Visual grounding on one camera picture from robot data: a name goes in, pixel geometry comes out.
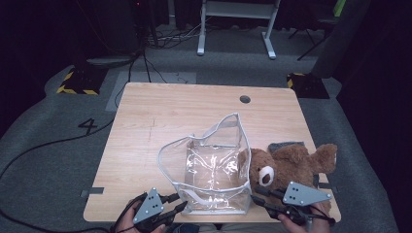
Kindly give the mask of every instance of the brown teddy bear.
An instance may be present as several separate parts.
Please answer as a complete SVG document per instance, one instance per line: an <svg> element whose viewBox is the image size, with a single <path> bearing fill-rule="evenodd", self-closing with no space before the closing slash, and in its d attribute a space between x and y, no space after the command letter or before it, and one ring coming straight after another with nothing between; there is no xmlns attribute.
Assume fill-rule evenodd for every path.
<svg viewBox="0 0 412 233"><path fill-rule="evenodd" d="M319 173L331 173L335 169L337 146L322 145L316 152L309 154L300 144L291 144L266 152L251 149L252 161L249 170L252 191L258 185L269 189L286 189L290 182L313 186L313 176ZM269 201L282 205L281 200L271 197ZM325 203L327 211L330 202Z"/></svg>

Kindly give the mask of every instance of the gray carpet floor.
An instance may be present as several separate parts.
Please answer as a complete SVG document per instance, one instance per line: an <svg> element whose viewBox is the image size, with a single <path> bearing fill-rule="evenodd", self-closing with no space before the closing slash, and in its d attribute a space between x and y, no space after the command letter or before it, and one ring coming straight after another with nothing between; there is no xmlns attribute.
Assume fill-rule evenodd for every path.
<svg viewBox="0 0 412 233"><path fill-rule="evenodd" d="M273 31L271 41L277 58L270 60L259 34L262 30L212 31L207 34L203 56L196 55L197 37L172 49L147 49L146 56L160 73L190 73L197 84L287 87L287 73L311 70L322 47L297 61L311 47L304 32L288 39L291 31ZM322 34L314 33L314 38L319 40ZM0 182L0 206L9 216L49 230L108 228L109 222L92 223L83 219L86 199L80 194L92 186L110 133L109 123L116 115L113 93L128 66L109 70L100 95L57 94L70 68L50 78L45 86L47 97L22 114L3 136L0 169L32 147L84 136L86 129L78 125L90 118L98 126L93 130L100 131L31 150L16 160ZM139 58L132 67L132 76L142 72L146 72L146 67ZM315 145L334 143L339 148L337 168L328 179L335 187L342 220L332 231L397 232L386 190L335 99L340 83L327 79L324 84L330 99L299 99L299 104ZM0 218L0 232L35 230Z"/></svg>

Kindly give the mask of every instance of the transparent plastic bag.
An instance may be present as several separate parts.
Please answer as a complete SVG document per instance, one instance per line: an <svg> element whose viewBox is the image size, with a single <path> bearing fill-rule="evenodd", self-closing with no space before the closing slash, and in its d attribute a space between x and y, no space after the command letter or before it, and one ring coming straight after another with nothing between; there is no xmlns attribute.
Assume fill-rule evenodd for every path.
<svg viewBox="0 0 412 233"><path fill-rule="evenodd" d="M188 201L182 214L244 215L251 202L251 150L238 114L164 146L158 167Z"/></svg>

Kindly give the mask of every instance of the black cable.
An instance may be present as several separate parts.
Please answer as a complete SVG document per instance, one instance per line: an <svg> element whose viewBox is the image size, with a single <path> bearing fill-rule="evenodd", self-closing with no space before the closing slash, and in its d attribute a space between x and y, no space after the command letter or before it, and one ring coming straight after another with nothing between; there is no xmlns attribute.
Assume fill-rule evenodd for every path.
<svg viewBox="0 0 412 233"><path fill-rule="evenodd" d="M151 83L152 80L151 80L151 73L149 72L149 67L148 67L148 59L146 59L146 53L144 51L143 51L143 58L145 59L145 66L146 66L146 72L148 73L149 83Z"/></svg>
<svg viewBox="0 0 412 233"><path fill-rule="evenodd" d="M126 229L124 229L124 230L118 231L118 233L123 233L123 232L126 232L126 231L128 231L128 230L131 230L131 229L133 229L133 228L134 228L134 226L130 226L129 228L126 228Z"/></svg>
<svg viewBox="0 0 412 233"><path fill-rule="evenodd" d="M158 41L163 42L162 45L156 47L155 45L149 43L149 44L148 44L148 47L151 48L151 49L155 49L155 50L159 50L159 49L171 49L171 48L173 48L173 47L176 47L176 46L180 45L182 42L188 41L188 40L190 40L191 38L193 38L194 35L193 35L193 36L189 36L189 33L191 33L191 32L195 33L195 32L198 31L198 30L199 30L198 28L192 28L191 30L187 30L187 31L184 31L184 32L175 34L175 35L173 35L173 36L170 36L170 34L173 33L173 31L172 31L171 33L169 33L168 36L158 37L158 38L157 38ZM173 43L173 42L174 42L173 40L175 40L175 39L178 39L178 41L175 42L175 43L176 43L175 45L172 45L172 46L170 46L170 47L166 47L166 46L169 45L170 43Z"/></svg>
<svg viewBox="0 0 412 233"><path fill-rule="evenodd" d="M21 157L24 156L25 154L27 154L27 153L29 153L29 152L31 152L31 151L33 151L33 150L36 150L36 149L39 149L39 148L43 148L43 147L46 147L46 146L50 146L50 145L53 145L53 144L70 142L70 141L74 141L74 140L78 140L78 139L82 139L82 138L91 136L91 135L93 135L93 134L95 134L95 133L97 133L97 132L105 129L106 127L108 127L110 124L113 123L113 121L114 121L114 119L110 120L110 121L109 121L107 124L105 124L103 127L99 128L99 129L97 129L97 130L95 130L95 131L93 131L93 132L91 132L91 133L89 133L89 134L85 134L85 135L78 136L78 137L73 137L73 138L67 138L67 139L61 139L61 140L51 141L51 142L44 143L44 144L38 145L38 146L36 146L36 147L30 148L30 149L28 149L28 150L25 150L24 152L20 153L20 154L17 155L15 158L13 158L12 161L10 161L10 162L6 165L6 167L3 169L3 171L2 171L1 174L0 174L0 181L1 181L1 179L3 179L4 174L5 174L6 171L10 168L10 166L12 166L12 164L13 164L14 162L16 162L19 158L21 158ZM9 221L12 221L12 222L14 222L14 223L18 223L18 224L21 224L21 225L30 227L30 228L32 228L32 229L35 229L35 230L38 230L38 231L42 231L42 232L51 232L51 233L63 233L63 232L67 232L67 233L78 233L78 232L86 232L86 231L91 231L91 230L100 230L100 231L109 232L107 229L102 228L102 227L88 228L88 229L80 230L80 231L52 231L52 230L48 230L48 229L45 229L45 228L42 228L42 227L39 227L39 226L35 226L35 225L32 225L32 224L29 224L29 223L27 223L27 222L24 222L24 221L15 219L15 218L13 218L13 217L11 217L11 216L8 216L6 213L3 212L3 210L1 209L1 207L0 207L0 216L3 216L5 219L8 219Z"/></svg>
<svg viewBox="0 0 412 233"><path fill-rule="evenodd" d="M118 92L118 94L115 97L115 105L116 108L119 108L119 104L118 104L118 97L121 94L121 92L124 90L124 88L126 87L126 85L128 83L131 82L131 68L133 67L134 62L137 60L137 57L130 63L129 69L128 69L128 77L127 77L127 82L124 83L123 87L121 88L121 90Z"/></svg>
<svg viewBox="0 0 412 233"><path fill-rule="evenodd" d="M322 219L322 220L326 220L329 223L330 226L333 226L336 223L336 220L333 217L327 216L327 214L325 214L323 211L319 210L319 208L317 208L315 206L310 206L310 208L313 208L313 209L317 210L319 213L322 214L322 216L312 214L312 215L308 215L309 217L314 217L314 218L319 218L319 219Z"/></svg>
<svg viewBox="0 0 412 233"><path fill-rule="evenodd" d="M80 233L80 232L95 231L95 230L110 233L110 231L108 229L103 228L103 227L91 227L91 228L88 228L88 229L78 230L78 231L53 231L53 230L48 230L48 229L45 229L45 228L42 228L42 227L39 227L39 226L29 224L29 223L21 221L21 220L17 220L15 218L11 217L11 216L8 216L1 209L0 209L0 216L3 216L5 219L7 219L9 221L12 221L14 223L24 225L24 226L29 227L31 229L41 231L41 232L47 232L47 233Z"/></svg>
<svg viewBox="0 0 412 233"><path fill-rule="evenodd" d="M160 74L160 72L158 72L155 68L155 66L152 64L152 62L150 62L148 60L148 58L146 58L146 55L144 55L145 58L145 63L146 63L146 70L148 71L148 75L149 75L149 69L148 69L148 65L147 62L149 62L149 64L151 64L152 68L160 75L160 78L164 81L164 83L167 83L167 81L163 78L163 76Z"/></svg>

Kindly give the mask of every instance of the yellow black hazard tape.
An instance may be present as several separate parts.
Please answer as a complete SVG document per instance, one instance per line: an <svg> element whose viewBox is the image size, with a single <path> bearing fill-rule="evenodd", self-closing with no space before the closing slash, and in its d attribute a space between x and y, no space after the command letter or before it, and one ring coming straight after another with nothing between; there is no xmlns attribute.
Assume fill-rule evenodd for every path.
<svg viewBox="0 0 412 233"><path fill-rule="evenodd" d="M288 88L297 98L328 99L329 95L321 79L302 73L290 73L286 77Z"/></svg>
<svg viewBox="0 0 412 233"><path fill-rule="evenodd" d="M76 72L75 68L73 68L64 77L57 93L98 95L100 94L100 86L104 81L106 73L107 70L103 72L97 71L88 74L92 77L85 78L84 73Z"/></svg>
<svg viewBox="0 0 412 233"><path fill-rule="evenodd" d="M286 81L288 82L288 88L293 89L293 80L292 76L301 76L304 77L305 74L302 73L291 73L286 76Z"/></svg>

